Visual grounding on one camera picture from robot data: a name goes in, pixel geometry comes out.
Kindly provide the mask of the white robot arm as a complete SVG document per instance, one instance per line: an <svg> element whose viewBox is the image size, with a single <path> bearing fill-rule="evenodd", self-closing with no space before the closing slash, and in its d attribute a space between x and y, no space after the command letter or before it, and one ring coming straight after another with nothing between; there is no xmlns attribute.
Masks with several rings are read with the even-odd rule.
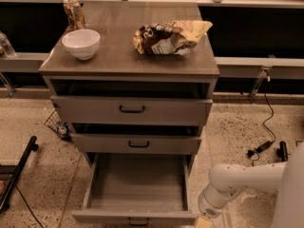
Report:
<svg viewBox="0 0 304 228"><path fill-rule="evenodd" d="M245 189L277 191L271 228L304 227L304 143L287 161L245 167L239 164L217 164L208 174L209 183L198 199L201 215L195 228L211 228L226 204Z"/></svg>

